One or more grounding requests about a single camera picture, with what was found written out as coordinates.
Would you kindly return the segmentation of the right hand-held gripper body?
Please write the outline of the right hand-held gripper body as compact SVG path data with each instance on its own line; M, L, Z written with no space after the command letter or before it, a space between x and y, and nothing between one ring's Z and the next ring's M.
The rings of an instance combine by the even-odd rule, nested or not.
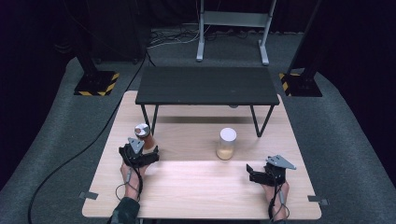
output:
M280 155L268 157L264 170L268 176L266 185L274 187L283 184L286 181L286 170L295 170L296 166Z

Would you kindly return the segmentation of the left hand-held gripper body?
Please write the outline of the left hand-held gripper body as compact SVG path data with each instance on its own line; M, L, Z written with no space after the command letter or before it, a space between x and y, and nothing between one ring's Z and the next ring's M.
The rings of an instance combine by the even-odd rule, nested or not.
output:
M119 147L119 153L123 162L132 168L140 168L145 165L143 157L143 149L145 142L143 140L128 138L128 143L123 147Z

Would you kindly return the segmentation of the silver lid brown jar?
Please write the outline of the silver lid brown jar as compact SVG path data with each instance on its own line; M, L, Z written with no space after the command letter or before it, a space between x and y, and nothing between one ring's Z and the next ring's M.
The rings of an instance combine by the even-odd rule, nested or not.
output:
M143 149L148 150L155 147L155 140L151 134L150 127L146 123L137 124L134 127L136 137L144 142Z

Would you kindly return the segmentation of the person's right hand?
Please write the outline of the person's right hand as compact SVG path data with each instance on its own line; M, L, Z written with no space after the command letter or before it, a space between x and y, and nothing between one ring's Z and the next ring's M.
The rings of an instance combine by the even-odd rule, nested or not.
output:
M290 190L290 185L285 182L282 186L271 187L267 185L262 185L264 190L265 199L268 203L274 202L274 206L280 206L281 203L287 201L287 197Z

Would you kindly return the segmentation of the person's left hand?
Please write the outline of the person's left hand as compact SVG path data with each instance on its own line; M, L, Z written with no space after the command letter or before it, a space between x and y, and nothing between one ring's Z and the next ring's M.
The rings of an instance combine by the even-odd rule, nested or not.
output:
M123 182L125 183L125 191L124 196L134 199L135 201L138 199L140 195L140 185L144 179L145 172L148 166L141 167L137 170L127 166L123 163L120 167L120 172L123 178Z

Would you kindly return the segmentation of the white lid clear jar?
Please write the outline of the white lid clear jar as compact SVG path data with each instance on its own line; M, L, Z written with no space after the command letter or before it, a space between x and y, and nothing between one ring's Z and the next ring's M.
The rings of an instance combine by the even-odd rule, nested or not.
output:
M237 133L232 128L223 128L220 131L216 153L221 160L227 161L233 156L236 137Z

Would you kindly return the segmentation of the grey tape strip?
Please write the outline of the grey tape strip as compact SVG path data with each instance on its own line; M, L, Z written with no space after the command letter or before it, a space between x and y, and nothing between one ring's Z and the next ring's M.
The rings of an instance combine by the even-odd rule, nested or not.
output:
M96 200L98 197L97 193L90 192L90 191L81 191L78 195L80 199L90 199L90 200Z
M308 195L307 199L309 202L318 203L319 206L327 206L330 204L328 199L324 199L316 195Z

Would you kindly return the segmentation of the black stand with striped base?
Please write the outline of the black stand with striped base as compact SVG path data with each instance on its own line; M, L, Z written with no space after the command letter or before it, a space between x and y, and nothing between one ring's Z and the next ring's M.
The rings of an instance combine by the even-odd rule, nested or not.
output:
M114 71L99 71L80 37L75 38L74 50L83 69L83 75L74 89L74 94L83 96L109 95L120 74Z
M322 0L318 0L311 18L306 26L303 39L299 44L295 55L290 63L290 66L286 73L280 73L279 78L282 84L283 91L287 96L299 96L299 97L321 97L317 83L314 80L315 73L317 72L317 59L312 59L307 66L304 67L304 71L301 74L293 74L291 71L297 64L298 60L303 59L303 48L308 44L308 35L311 30L312 24L315 21L319 7Z

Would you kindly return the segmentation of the black raised shelf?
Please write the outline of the black raised shelf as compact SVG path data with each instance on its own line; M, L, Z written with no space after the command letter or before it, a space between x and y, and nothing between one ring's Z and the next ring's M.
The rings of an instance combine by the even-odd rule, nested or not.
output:
M146 106L161 105L267 105L280 104L273 81L259 67L149 67L135 98L144 121L154 129Z

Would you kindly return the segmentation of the black wheeled cabinet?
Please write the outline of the black wheeled cabinet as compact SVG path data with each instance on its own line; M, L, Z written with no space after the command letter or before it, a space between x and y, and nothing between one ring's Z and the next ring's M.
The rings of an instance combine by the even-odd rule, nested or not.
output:
M94 59L141 61L150 36L146 0L88 0Z

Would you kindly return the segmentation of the grey metal stand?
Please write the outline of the grey metal stand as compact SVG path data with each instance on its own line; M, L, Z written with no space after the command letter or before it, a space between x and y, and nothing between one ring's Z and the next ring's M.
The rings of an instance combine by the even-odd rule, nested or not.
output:
M277 0L270 0L269 11L266 13L243 13L226 11L207 11L205 10L205 0L199 0L199 40L196 53L196 61L204 59L205 51L205 26L236 26L263 29L262 38L258 41L261 61L264 66L269 65L269 58L266 50L266 40L270 31L270 26L274 16Z

